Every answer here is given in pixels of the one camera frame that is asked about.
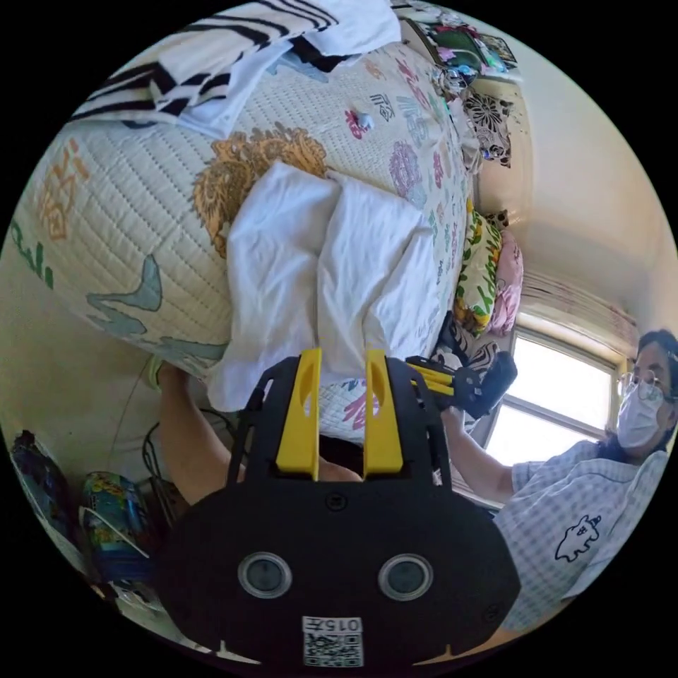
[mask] bed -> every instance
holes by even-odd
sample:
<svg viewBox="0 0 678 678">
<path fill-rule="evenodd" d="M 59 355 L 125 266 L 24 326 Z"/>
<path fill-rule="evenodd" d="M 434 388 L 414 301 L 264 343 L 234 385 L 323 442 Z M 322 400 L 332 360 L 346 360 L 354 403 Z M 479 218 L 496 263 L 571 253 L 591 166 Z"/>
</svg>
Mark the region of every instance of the bed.
<svg viewBox="0 0 678 678">
<path fill-rule="evenodd" d="M 230 338 L 226 236 L 249 189 L 275 159 L 334 169 L 422 209 L 442 324 L 470 180 L 431 67 L 399 43 L 332 73 L 285 55 L 223 141 L 164 124 L 69 124 L 18 204 L 14 236 L 40 250 L 45 282 L 74 314 L 203 378 Z M 355 112 L 374 128 L 359 129 Z M 363 440 L 365 408 L 360 379 L 323 388 L 321 433 Z"/>
</svg>

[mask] floor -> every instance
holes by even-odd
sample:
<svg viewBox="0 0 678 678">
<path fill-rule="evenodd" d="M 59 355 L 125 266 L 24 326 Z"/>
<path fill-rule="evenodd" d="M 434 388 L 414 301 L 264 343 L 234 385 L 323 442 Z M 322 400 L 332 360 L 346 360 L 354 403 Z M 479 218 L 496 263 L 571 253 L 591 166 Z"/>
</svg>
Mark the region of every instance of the floor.
<svg viewBox="0 0 678 678">
<path fill-rule="evenodd" d="M 146 478 L 141 445 L 159 408 L 157 391 L 144 380 L 148 354 L 72 316 L 27 267 L 11 239 L 0 254 L 0 289 L 0 427 L 6 445 L 22 429 L 30 430 L 76 496 L 90 471 L 110 470 L 134 482 Z M 207 406 L 200 389 L 194 384 L 197 401 Z M 227 439 L 222 425 L 215 428 Z M 77 552 L 66 552 L 52 539 L 77 566 Z M 121 610 L 147 629 L 183 642 L 166 615 L 125 605 Z"/>
</svg>

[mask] orange pattern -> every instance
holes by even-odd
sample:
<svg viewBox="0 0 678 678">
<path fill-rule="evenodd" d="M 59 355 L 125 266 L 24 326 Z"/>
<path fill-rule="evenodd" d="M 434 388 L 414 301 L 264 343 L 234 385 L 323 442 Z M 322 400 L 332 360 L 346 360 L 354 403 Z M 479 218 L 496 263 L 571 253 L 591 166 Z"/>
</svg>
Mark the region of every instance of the orange pattern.
<svg viewBox="0 0 678 678">
<path fill-rule="evenodd" d="M 222 258 L 226 258 L 222 228 L 232 223 L 254 182 L 276 160 L 317 177 L 324 177 L 328 169 L 321 143 L 307 130 L 287 128 L 280 122 L 273 130 L 255 128 L 249 139 L 245 133 L 236 132 L 225 141 L 215 141 L 212 150 L 214 159 L 195 181 L 193 203 Z"/>
<path fill-rule="evenodd" d="M 66 238 L 69 215 L 75 202 L 78 180 L 90 178 L 85 164 L 78 157 L 78 144 L 70 138 L 62 149 L 61 162 L 55 162 L 44 178 L 38 198 L 39 219 L 52 240 Z"/>
</svg>

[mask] window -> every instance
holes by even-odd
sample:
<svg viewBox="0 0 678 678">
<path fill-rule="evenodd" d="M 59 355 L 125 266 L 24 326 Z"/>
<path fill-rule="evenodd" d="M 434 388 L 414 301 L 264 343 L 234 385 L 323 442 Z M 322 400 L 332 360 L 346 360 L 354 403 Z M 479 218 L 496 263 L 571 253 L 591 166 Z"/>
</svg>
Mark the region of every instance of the window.
<svg viewBox="0 0 678 678">
<path fill-rule="evenodd" d="M 580 440 L 601 440 L 617 413 L 617 369 L 519 328 L 518 377 L 499 406 L 487 452 L 502 464 L 546 461 Z"/>
</svg>

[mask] white cloth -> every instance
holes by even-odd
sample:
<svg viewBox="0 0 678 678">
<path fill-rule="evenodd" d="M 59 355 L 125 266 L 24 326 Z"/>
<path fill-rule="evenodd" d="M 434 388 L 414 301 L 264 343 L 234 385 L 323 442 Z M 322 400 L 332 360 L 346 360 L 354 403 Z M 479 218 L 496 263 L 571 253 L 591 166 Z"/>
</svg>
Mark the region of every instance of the white cloth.
<svg viewBox="0 0 678 678">
<path fill-rule="evenodd" d="M 513 467 L 515 494 L 494 522 L 522 588 L 503 628 L 525 631 L 583 593 L 638 525 L 667 460 L 658 451 L 633 466 L 598 458 L 597 445 L 582 441 L 546 462 Z"/>
<path fill-rule="evenodd" d="M 338 23 L 305 35 L 325 57 L 366 54 L 385 44 L 400 42 L 400 21 L 388 0 L 316 0 Z"/>
<path fill-rule="evenodd" d="M 400 24 L 383 0 L 249 2 L 149 47 L 71 120 L 162 122 L 227 138 L 262 73 L 301 37 L 325 56 L 356 57 L 399 41 Z"/>
<path fill-rule="evenodd" d="M 291 42 L 276 42 L 238 61 L 231 68 L 228 97 L 184 109 L 178 124 L 217 139 L 228 138 L 263 72 L 291 48 Z"/>
<path fill-rule="evenodd" d="M 227 239 L 231 343 L 207 378 L 215 409 L 242 409 L 262 373 L 323 350 L 321 383 L 364 377 L 365 350 L 421 355 L 439 315 L 433 232 L 404 199 L 275 162 Z"/>
</svg>

